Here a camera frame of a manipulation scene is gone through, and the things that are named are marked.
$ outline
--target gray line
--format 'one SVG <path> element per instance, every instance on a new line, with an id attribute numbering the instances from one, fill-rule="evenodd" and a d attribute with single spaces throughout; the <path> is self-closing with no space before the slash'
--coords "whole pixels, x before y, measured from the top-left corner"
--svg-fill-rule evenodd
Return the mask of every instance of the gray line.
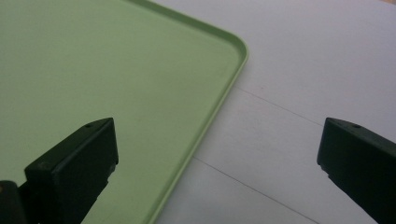
<path id="1" fill-rule="evenodd" d="M 287 205 L 285 205 L 285 204 L 283 204 L 283 203 L 277 201 L 277 200 L 274 199 L 274 198 L 271 198 L 270 196 L 268 196 L 268 195 L 266 195 L 266 194 L 264 194 L 264 193 L 258 191 L 257 189 L 254 189 L 253 187 L 251 187 L 251 186 L 249 186 L 249 185 L 247 185 L 247 184 L 241 182 L 240 180 L 235 179 L 234 177 L 225 174 L 224 172 L 222 172 L 222 171 L 219 170 L 218 168 L 216 168 L 216 167 L 214 167 L 214 166 L 212 166 L 212 165 L 210 165 L 210 164 L 208 164 L 208 163 L 206 163 L 206 162 L 204 162 L 204 161 L 201 161 L 200 159 L 196 158 L 195 156 L 194 156 L 193 158 L 194 158 L 195 160 L 200 161 L 201 163 L 203 163 L 203 164 L 205 164 L 205 165 L 211 167 L 212 169 L 214 169 L 214 170 L 216 170 L 216 171 L 218 171 L 218 172 L 220 172 L 220 173 L 222 173 L 222 174 L 224 174 L 224 175 L 230 177 L 231 179 L 235 180 L 236 182 L 242 184 L 243 186 L 245 186 L 245 187 L 247 187 L 247 188 L 249 188 L 249 189 L 251 189 L 251 190 L 253 190 L 253 191 L 255 191 L 255 192 L 258 192 L 260 195 L 262 195 L 262 196 L 264 196 L 264 197 L 266 197 L 266 198 L 268 198 L 268 199 L 270 199 L 270 200 L 272 200 L 272 201 L 274 201 L 274 202 L 276 202 L 276 203 L 279 203 L 280 205 L 282 205 L 282 206 L 288 208 L 290 211 L 292 211 L 292 212 L 294 212 L 294 213 L 297 213 L 298 215 L 300 215 L 300 216 L 302 216 L 302 217 L 305 217 L 306 219 L 308 219 L 308 220 L 310 220 L 310 221 L 312 221 L 312 222 L 314 222 L 314 223 L 319 224 L 319 223 L 318 223 L 317 221 L 315 221 L 314 219 L 305 216 L 304 214 L 302 214 L 302 213 L 300 213 L 300 212 L 298 212 L 298 211 L 296 211 L 296 210 L 294 210 L 294 209 L 288 207 Z"/>
<path id="2" fill-rule="evenodd" d="M 252 96 L 254 96 L 254 97 L 256 97 L 256 98 L 259 98 L 259 99 L 265 101 L 266 103 L 268 103 L 268 104 L 270 104 L 270 105 L 274 105 L 274 106 L 276 106 L 276 107 L 282 108 L 282 109 L 284 109 L 284 110 L 290 112 L 291 114 L 293 114 L 293 115 L 295 115 L 295 116 L 298 116 L 298 117 L 300 117 L 300 118 L 302 118 L 302 119 L 306 119 L 306 120 L 308 120 L 308 121 L 310 121 L 310 122 L 312 122 L 312 123 L 317 124 L 317 125 L 320 126 L 320 127 L 323 127 L 323 125 L 317 123 L 316 121 L 313 121 L 312 119 L 308 119 L 308 118 L 306 118 L 306 117 L 304 117 L 304 116 L 301 116 L 301 115 L 299 115 L 299 114 L 297 114 L 297 113 L 295 113 L 295 112 L 293 112 L 293 111 L 291 111 L 291 110 L 289 110 L 289 109 L 287 109 L 287 108 L 285 108 L 285 107 L 283 107 L 283 106 L 281 106 L 281 105 L 277 105 L 277 104 L 275 104 L 275 103 L 272 103 L 271 101 L 268 101 L 268 100 L 266 100 L 266 99 L 264 99 L 264 98 L 262 98 L 262 97 L 260 97 L 260 96 L 258 96 L 258 95 L 256 95 L 256 94 L 254 94 L 254 93 L 251 93 L 250 91 L 242 90 L 242 89 L 239 88 L 239 87 L 236 87 L 236 88 L 237 88 L 238 90 L 240 90 L 240 91 L 243 91 L 243 92 L 249 94 L 249 95 L 252 95 Z"/>

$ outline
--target black plastic part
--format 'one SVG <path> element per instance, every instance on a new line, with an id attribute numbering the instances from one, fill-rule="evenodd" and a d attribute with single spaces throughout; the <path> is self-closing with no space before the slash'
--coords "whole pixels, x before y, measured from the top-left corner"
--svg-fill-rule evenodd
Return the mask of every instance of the black plastic part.
<path id="1" fill-rule="evenodd" d="M 396 223 L 396 144 L 360 125 L 326 119 L 318 164 L 378 223 Z"/>
<path id="2" fill-rule="evenodd" d="M 28 224 L 17 185 L 0 181 L 0 223 Z"/>
<path id="3" fill-rule="evenodd" d="M 84 125 L 26 167 L 23 197 L 39 206 L 25 210 L 40 214 L 35 223 L 81 223 L 118 162 L 113 119 Z"/>

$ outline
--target tabletop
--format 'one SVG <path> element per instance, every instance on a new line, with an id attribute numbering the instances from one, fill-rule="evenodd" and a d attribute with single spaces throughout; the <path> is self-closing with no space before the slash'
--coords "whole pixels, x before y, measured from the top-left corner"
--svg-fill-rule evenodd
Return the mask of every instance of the tabletop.
<path id="1" fill-rule="evenodd" d="M 316 156 L 327 117 L 396 141 L 396 6 L 156 2 L 233 32 L 249 48 L 158 223 L 375 223 Z"/>

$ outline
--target white table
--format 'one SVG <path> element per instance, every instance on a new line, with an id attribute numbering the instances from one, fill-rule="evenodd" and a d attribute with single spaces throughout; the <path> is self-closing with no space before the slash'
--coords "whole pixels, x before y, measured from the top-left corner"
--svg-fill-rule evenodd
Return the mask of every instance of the white table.
<path id="1" fill-rule="evenodd" d="M 396 142 L 396 6 L 157 2 L 239 35 L 250 50 L 158 223 L 375 223 L 316 156 L 327 117 Z"/>

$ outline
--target tray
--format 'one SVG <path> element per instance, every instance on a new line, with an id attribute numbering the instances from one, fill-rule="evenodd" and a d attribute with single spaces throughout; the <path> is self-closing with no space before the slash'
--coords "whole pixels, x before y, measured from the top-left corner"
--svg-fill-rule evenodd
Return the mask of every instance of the tray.
<path id="1" fill-rule="evenodd" d="M 153 223 L 248 51 L 149 1 L 0 3 L 0 178 L 112 117 L 120 164 L 84 223 Z"/>

